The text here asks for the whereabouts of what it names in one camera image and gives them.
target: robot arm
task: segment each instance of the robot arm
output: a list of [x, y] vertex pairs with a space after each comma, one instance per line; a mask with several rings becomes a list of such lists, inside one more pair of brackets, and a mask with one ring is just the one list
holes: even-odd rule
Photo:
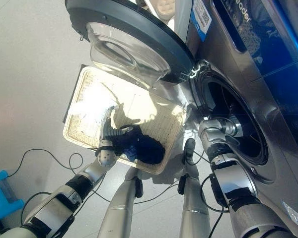
[[34, 208], [20, 228], [11, 229], [0, 237], [62, 237], [74, 221], [74, 211], [116, 163], [112, 147], [110, 140], [101, 140], [98, 155], [93, 163]]
[[229, 121], [203, 120], [199, 137], [209, 156], [212, 190], [219, 205], [228, 207], [237, 238], [294, 238], [277, 214], [257, 198], [248, 171], [226, 142], [225, 134], [236, 135], [238, 128]]

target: laundry basket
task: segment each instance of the laundry basket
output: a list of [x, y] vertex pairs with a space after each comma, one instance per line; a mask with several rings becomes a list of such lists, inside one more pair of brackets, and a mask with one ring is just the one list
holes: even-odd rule
[[160, 174], [185, 122], [185, 110], [144, 88], [94, 67], [82, 69], [68, 110], [64, 138], [84, 148], [98, 147], [101, 119], [110, 106], [113, 128], [138, 124], [144, 135], [158, 140], [165, 148], [159, 164], [151, 165], [122, 154], [118, 161], [151, 174]]

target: washing machine door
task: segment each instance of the washing machine door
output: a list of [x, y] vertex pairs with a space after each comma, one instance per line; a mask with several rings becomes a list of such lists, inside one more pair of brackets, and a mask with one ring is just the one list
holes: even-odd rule
[[72, 27], [91, 44], [104, 71], [149, 88], [157, 80], [186, 81], [194, 59], [163, 22], [128, 0], [66, 0]]

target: front-load washing machine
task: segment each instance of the front-load washing machine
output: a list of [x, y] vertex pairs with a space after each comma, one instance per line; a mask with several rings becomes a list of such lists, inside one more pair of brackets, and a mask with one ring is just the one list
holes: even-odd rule
[[233, 151], [260, 199], [297, 235], [298, 1], [187, 2], [186, 43], [127, 0], [65, 4], [98, 68], [147, 89], [187, 84], [201, 118], [234, 121]]

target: white floor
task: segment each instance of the white floor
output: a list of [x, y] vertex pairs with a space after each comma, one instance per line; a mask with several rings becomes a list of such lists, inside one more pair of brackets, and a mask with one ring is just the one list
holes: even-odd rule
[[[13, 172], [23, 153], [32, 148], [51, 151], [65, 165], [73, 152], [81, 153], [85, 164], [93, 161], [92, 152], [67, 142], [62, 135], [62, 120], [82, 63], [91, 64], [89, 43], [80, 42], [71, 28], [64, 0], [0, 0], [0, 170]], [[210, 173], [204, 161], [198, 169], [200, 180]], [[126, 165], [115, 165], [99, 193], [110, 199], [127, 170]], [[177, 155], [161, 175], [144, 176], [145, 194], [141, 199], [158, 195], [180, 175]], [[20, 171], [8, 182], [16, 196], [25, 201], [38, 191], [53, 191], [71, 177], [71, 171], [60, 167], [48, 154], [34, 151], [27, 154]], [[219, 207], [209, 183], [204, 190], [209, 204]], [[43, 198], [37, 197], [28, 208]], [[96, 237], [107, 205], [93, 196], [64, 237]], [[135, 205], [131, 237], [178, 237], [182, 205], [183, 196], [176, 187], [154, 201]], [[217, 217], [210, 211], [211, 226]], [[20, 211], [3, 223], [15, 227], [19, 220]], [[228, 214], [223, 215], [213, 237], [233, 237]]]

